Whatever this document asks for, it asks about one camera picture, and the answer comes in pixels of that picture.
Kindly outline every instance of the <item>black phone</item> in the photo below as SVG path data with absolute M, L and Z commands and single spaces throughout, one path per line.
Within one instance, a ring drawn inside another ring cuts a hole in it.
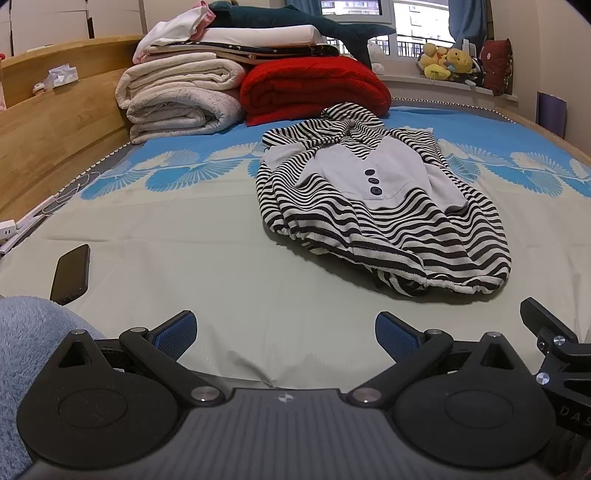
M 60 257 L 49 299 L 59 305 L 67 305 L 84 295 L 88 290 L 89 265 L 88 245 L 81 245 Z

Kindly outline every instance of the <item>white cabinet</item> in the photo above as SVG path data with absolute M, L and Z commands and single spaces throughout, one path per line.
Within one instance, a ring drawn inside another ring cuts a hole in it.
M 8 2 L 0 8 L 0 53 L 10 54 L 10 11 Z
M 11 19 L 15 55 L 43 45 L 88 39 L 86 10 L 45 14 L 11 11 Z
M 10 16 L 15 54 L 88 38 L 85 0 L 18 0 Z
M 95 37 L 141 35 L 138 0 L 88 0 Z

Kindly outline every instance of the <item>blue curtain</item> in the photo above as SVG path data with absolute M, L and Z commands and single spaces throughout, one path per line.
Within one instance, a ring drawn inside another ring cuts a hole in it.
M 322 15 L 320 0 L 286 0 L 286 5 L 296 7 L 298 10 L 310 15 Z
M 461 50 L 467 38 L 480 53 L 486 40 L 486 0 L 449 0 L 449 33 L 455 48 Z

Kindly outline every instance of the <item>yellow stuffed toy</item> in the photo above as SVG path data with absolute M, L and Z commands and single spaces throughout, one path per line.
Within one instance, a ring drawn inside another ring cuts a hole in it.
M 441 58 L 447 53 L 447 48 L 438 47 L 434 43 L 425 43 L 423 46 L 423 54 L 419 59 L 418 63 L 421 70 L 425 69 L 429 65 L 440 64 Z
M 425 77 L 430 80 L 447 80 L 452 74 L 449 70 L 441 65 L 432 64 L 425 67 Z
M 451 48 L 446 55 L 443 66 L 453 73 L 473 73 L 472 58 L 463 50 Z

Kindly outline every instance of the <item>floral pattern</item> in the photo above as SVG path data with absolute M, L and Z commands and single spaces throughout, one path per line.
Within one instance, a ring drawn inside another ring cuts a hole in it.
M 486 149 L 438 140 L 451 170 L 467 183 L 475 183 L 484 170 L 532 192 L 552 197 L 566 188 L 591 198 L 591 167 L 571 158 L 559 163 L 546 154 L 514 152 L 504 158 Z M 199 182 L 218 179 L 242 163 L 249 177 L 256 177 L 264 146 L 261 142 L 245 142 L 221 148 L 209 155 L 185 148 L 170 150 L 148 159 L 132 156 L 105 172 L 82 190 L 81 197 L 94 200 L 139 182 L 151 192 L 183 189 Z
M 126 160 L 85 188 L 81 197 L 94 200 L 144 177 L 145 188 L 151 192 L 182 189 L 222 177 L 243 161 L 249 161 L 247 172 L 255 177 L 263 152 L 260 142 L 250 142 L 217 150 L 203 159 L 199 153 L 185 149 L 166 151 L 137 163 Z
M 557 197 L 567 185 L 591 198 L 591 167 L 574 158 L 568 164 L 560 164 L 536 152 L 514 152 L 511 158 L 502 158 L 481 148 L 452 143 L 444 138 L 439 139 L 439 146 L 454 174 L 467 183 L 474 183 L 485 168 L 532 192 Z

